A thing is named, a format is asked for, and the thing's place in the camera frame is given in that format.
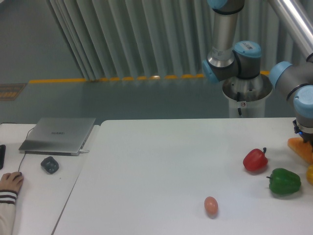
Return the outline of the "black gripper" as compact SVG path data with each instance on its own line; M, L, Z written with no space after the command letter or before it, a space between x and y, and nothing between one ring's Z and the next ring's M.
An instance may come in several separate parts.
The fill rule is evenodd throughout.
M298 123L295 119L293 122L294 133L298 134L304 141L304 143L309 143L311 146L313 145L313 128L305 127Z

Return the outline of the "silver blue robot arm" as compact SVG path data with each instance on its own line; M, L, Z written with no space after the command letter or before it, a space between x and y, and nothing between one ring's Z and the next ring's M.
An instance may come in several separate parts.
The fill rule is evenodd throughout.
M293 107L294 132L303 142L313 141L313 25L297 0L271 0L272 9L300 47L306 63L283 61L268 78L260 75L261 48L252 41L235 43L234 35L242 0L210 0L214 11L212 49L202 62L204 76L212 83L223 81L225 96L236 102L256 102L276 89Z

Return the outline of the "white striped sleeve forearm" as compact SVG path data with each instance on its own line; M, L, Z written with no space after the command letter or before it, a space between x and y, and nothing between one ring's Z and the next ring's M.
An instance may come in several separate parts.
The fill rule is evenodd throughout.
M17 193L11 190L0 191L0 234L11 235L16 215Z

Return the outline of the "person's bare hand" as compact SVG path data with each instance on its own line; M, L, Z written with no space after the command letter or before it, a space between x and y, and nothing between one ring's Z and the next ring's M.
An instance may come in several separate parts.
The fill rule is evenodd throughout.
M0 189L2 191L11 191L18 194L23 185L24 177L23 175L17 177L17 174L18 172L3 174L0 179Z

